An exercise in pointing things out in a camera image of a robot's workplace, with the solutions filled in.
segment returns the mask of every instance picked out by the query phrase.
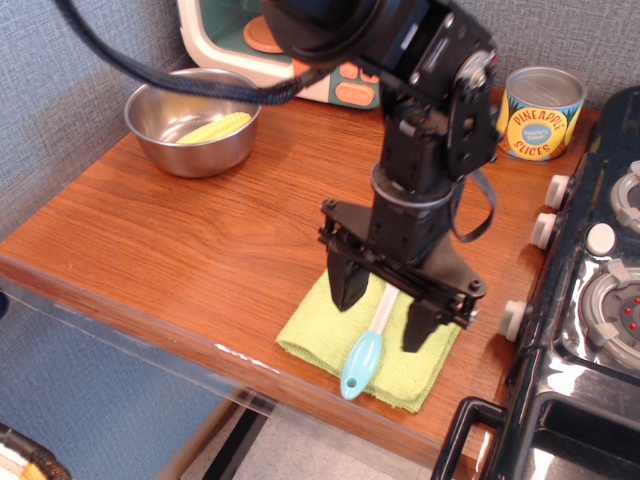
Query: wooden table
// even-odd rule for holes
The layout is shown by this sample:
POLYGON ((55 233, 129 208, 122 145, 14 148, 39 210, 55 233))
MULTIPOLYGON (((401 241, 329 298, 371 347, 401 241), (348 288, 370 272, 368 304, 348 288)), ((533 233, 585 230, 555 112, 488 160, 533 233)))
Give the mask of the wooden table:
MULTIPOLYGON (((489 293, 418 414, 369 395, 344 401, 338 379, 275 343, 325 269, 322 200, 371 203, 380 111, 303 100, 265 108, 249 159, 205 180, 159 171, 128 135, 0 245, 0 276, 432 466, 460 400, 504 403, 513 346, 498 335, 500 314, 507 300, 529 298, 544 260, 529 235, 547 185, 573 173, 597 117, 583 111, 559 159, 500 153, 484 168, 499 199, 494 225, 456 249, 489 293)), ((488 208, 471 184, 461 229, 488 208)), ((474 433, 463 470, 484 441, 474 433)))

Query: spoon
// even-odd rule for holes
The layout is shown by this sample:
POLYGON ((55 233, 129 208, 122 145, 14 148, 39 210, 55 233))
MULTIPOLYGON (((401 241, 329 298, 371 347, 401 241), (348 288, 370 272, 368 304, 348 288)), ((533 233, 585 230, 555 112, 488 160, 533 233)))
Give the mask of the spoon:
POLYGON ((398 296, 398 289, 387 283, 369 330, 355 343, 340 377, 340 393, 353 400, 367 387, 378 367, 382 352, 382 332, 387 325, 391 309, 398 296))

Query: metal bowl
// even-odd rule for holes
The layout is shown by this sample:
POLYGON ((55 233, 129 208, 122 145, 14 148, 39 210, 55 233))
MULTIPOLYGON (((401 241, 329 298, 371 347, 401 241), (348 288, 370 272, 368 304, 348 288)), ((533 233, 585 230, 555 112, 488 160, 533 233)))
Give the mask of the metal bowl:
MULTIPOLYGON (((247 78, 225 70, 191 68, 173 75, 256 88, 247 78)), ((242 162, 253 147, 261 107, 229 100, 182 95, 145 84, 129 97, 125 121, 145 154, 162 170, 184 178, 210 177, 242 162), (178 139, 229 113, 246 112, 251 120, 226 137, 195 144, 178 139)))

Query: green cloth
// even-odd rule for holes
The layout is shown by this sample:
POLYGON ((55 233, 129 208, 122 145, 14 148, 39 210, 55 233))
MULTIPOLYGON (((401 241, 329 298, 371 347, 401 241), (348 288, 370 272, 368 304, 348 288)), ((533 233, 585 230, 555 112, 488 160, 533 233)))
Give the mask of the green cloth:
MULTIPOLYGON (((385 282, 369 278, 367 292, 356 305, 340 312, 331 300, 327 272, 313 286, 280 335, 278 344, 287 352, 340 377, 351 348, 369 329, 385 282)), ((420 410, 460 327, 440 326, 418 353, 402 351, 402 336, 413 298, 400 292, 382 335, 378 370, 365 392, 412 413, 420 410)))

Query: pineapple can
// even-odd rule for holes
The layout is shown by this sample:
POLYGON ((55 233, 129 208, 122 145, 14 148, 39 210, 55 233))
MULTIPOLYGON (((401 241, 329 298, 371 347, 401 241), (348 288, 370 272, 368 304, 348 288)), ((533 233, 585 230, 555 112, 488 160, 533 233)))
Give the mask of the pineapple can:
POLYGON ((544 161, 571 141, 587 94, 576 76, 551 67, 527 67, 507 78, 496 128, 500 148, 513 157, 544 161))

